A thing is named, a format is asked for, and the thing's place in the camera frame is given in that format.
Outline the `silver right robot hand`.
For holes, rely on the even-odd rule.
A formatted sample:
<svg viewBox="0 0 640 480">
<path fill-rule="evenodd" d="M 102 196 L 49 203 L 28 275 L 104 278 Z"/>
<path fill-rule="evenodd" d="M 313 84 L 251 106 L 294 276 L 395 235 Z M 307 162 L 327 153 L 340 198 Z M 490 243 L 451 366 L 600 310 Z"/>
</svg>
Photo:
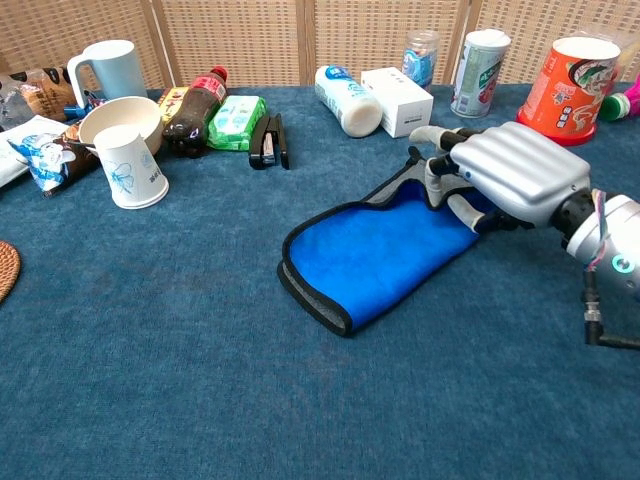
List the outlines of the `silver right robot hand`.
<svg viewBox="0 0 640 480">
<path fill-rule="evenodd" d="M 475 233 L 553 226 L 569 239 L 594 212 L 590 165 L 535 130 L 506 122 L 485 130 L 421 126 L 412 143 L 431 142 L 444 152 L 425 166 L 429 201 L 447 205 Z M 444 179 L 457 176 L 497 210 L 483 213 Z"/>
</svg>

